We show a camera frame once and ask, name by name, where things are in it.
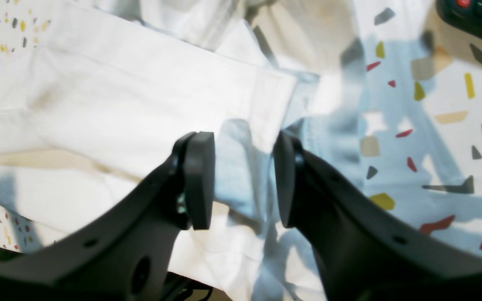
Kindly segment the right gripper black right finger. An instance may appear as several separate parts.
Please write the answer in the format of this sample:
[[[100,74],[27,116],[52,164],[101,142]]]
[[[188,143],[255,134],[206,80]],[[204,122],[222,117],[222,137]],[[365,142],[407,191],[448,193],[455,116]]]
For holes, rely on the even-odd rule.
[[[482,258],[385,213],[290,133],[273,157],[282,224],[310,242],[329,301],[482,301]]]

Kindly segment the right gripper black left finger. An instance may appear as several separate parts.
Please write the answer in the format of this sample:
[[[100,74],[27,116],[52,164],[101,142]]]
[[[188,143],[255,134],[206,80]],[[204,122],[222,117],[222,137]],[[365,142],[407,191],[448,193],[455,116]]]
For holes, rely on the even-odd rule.
[[[0,263],[0,301],[159,301],[181,230],[207,230],[212,132],[191,132],[107,213],[50,247]]]

